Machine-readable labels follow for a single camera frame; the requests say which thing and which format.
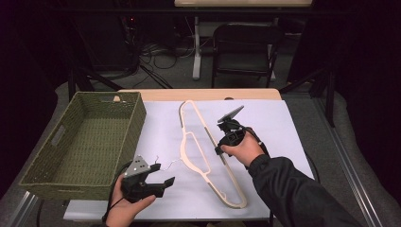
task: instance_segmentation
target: table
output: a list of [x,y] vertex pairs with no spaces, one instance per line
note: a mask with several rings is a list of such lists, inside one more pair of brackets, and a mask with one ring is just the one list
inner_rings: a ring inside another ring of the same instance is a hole
[[[264,117],[266,117],[266,114],[271,114],[272,121],[280,122],[275,128],[271,126],[273,128],[269,131],[261,131],[258,130],[258,128],[263,124],[258,125],[253,123],[253,129],[258,133],[259,137],[264,140],[265,144],[267,144],[270,155],[272,157],[286,156],[290,158],[297,168],[303,171],[307,176],[313,178],[298,134],[289,115],[287,105],[281,100],[279,92],[275,89],[122,90],[121,92],[133,91],[141,92],[148,112],[135,155],[142,155],[149,163],[152,163],[157,155],[159,158],[158,163],[161,163],[162,169],[164,169],[168,167],[170,161],[179,158],[178,147],[182,135],[178,117],[178,107],[183,100],[197,100],[197,105],[206,123],[210,126],[209,128],[215,139],[219,139],[217,136],[219,129],[216,127],[217,116],[222,117],[220,114],[226,114],[218,112],[218,109],[225,106],[228,108],[222,109],[231,111],[233,110],[232,106],[237,107],[238,103],[243,102],[246,103],[245,108],[235,119],[239,122],[245,122],[247,121],[246,119],[255,120],[260,114],[263,114]],[[222,100],[226,97],[234,98],[235,100]],[[258,106],[260,103],[264,103],[263,107]],[[164,107],[163,111],[155,108],[158,105]],[[282,112],[273,111],[275,107],[284,109]],[[169,116],[169,113],[175,115],[174,119],[165,118]],[[146,142],[149,136],[151,137],[151,143]],[[153,150],[162,150],[163,152],[152,153]],[[221,173],[213,170],[215,167],[218,168],[219,166],[224,169],[224,166],[221,164],[216,154],[214,154],[213,157],[212,159],[209,159],[210,156],[208,157],[212,166],[212,173],[218,173],[215,177],[218,177],[219,181],[221,180],[224,182],[226,179],[221,179]],[[176,181],[172,187],[166,190],[162,198],[157,199],[150,207],[138,214],[136,220],[200,221],[226,219],[256,220],[269,218],[269,208],[257,196],[253,188],[252,179],[248,172],[245,171],[244,166],[235,158],[229,158],[227,156],[226,160],[247,197],[247,207],[243,209],[228,208],[221,203],[213,191],[201,179],[201,176],[190,171],[183,163],[177,163],[173,164],[167,171],[158,171],[149,175],[149,183],[159,183],[172,176],[176,177]],[[224,193],[227,194],[227,198],[231,198],[232,193],[229,188],[224,188]],[[64,214],[64,219],[79,221],[100,220],[105,212],[106,206],[106,201],[70,201]]]
[[[308,8],[312,0],[175,0],[176,7],[182,8]],[[200,21],[195,17],[195,59],[193,79],[201,78]]]

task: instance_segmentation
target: basket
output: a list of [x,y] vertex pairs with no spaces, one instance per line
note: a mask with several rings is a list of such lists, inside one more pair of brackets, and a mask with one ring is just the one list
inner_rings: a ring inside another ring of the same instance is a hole
[[140,93],[76,93],[20,186],[46,200],[107,200],[146,114]]

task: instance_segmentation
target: black jacket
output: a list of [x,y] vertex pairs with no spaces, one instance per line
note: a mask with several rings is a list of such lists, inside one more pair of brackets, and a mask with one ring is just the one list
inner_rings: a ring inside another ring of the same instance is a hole
[[249,173],[260,198],[286,227],[361,226],[288,158],[259,155],[252,161]]

